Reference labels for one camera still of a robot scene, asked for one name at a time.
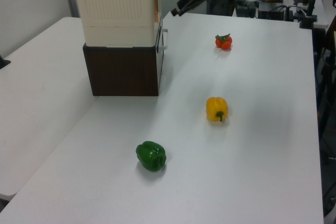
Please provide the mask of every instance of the floor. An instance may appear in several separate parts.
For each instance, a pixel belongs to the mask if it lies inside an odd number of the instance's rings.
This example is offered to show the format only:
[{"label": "floor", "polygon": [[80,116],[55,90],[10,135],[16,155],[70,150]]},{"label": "floor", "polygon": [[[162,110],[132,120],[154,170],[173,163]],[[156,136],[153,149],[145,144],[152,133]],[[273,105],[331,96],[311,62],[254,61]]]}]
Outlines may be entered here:
[{"label": "floor", "polygon": [[[323,210],[324,215],[327,215],[336,202],[336,106],[333,107],[333,112],[329,117],[328,125],[321,139],[320,149],[329,157],[328,164],[321,164]],[[333,211],[332,214],[334,220],[336,212]],[[331,220],[324,222],[324,224],[332,223]]]}]

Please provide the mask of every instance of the yellow bell pepper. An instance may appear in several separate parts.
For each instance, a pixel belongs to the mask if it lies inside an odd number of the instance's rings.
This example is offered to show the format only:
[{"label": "yellow bell pepper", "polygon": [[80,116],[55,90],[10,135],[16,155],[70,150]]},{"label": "yellow bell pepper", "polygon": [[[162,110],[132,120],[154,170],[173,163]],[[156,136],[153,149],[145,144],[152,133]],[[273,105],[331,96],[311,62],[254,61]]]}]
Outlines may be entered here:
[{"label": "yellow bell pepper", "polygon": [[228,106],[221,97],[210,97],[206,101],[206,115],[211,121],[223,121],[228,115]]}]

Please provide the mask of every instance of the metal clamp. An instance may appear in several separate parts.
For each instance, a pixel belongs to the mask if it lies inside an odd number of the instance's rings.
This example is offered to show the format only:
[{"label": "metal clamp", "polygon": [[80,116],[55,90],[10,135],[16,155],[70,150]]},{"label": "metal clamp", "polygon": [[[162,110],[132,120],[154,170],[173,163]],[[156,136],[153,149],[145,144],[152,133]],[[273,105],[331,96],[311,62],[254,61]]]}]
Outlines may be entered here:
[{"label": "metal clamp", "polygon": [[168,48],[168,38],[169,38],[168,29],[165,29],[165,28],[161,29],[162,39],[163,39],[163,33],[167,33],[167,39],[166,39],[166,42],[162,44],[162,46],[159,46],[159,50],[166,50]]}]

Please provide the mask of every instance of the white storage box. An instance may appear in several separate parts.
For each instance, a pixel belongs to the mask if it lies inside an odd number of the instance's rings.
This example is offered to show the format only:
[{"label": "white storage box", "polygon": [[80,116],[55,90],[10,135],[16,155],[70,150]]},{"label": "white storage box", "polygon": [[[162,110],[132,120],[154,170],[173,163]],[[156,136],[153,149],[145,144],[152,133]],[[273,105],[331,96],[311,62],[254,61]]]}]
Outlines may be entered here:
[{"label": "white storage box", "polygon": [[153,47],[161,0],[77,0],[89,47]]}]

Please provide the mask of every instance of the black stand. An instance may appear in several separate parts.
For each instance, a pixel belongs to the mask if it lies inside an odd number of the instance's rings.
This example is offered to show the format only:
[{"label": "black stand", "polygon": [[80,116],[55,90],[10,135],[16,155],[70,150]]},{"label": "black stand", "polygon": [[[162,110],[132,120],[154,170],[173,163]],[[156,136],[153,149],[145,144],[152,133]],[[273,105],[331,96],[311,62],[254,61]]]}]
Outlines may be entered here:
[{"label": "black stand", "polygon": [[314,10],[315,1],[316,0],[309,0],[308,10],[307,10],[306,16],[300,22],[300,28],[303,28],[303,29],[313,28],[313,23],[317,20],[316,16],[312,15],[313,10]]},{"label": "black stand", "polygon": [[9,60],[4,60],[4,59],[0,56],[0,69],[6,67],[9,63],[10,63]]}]

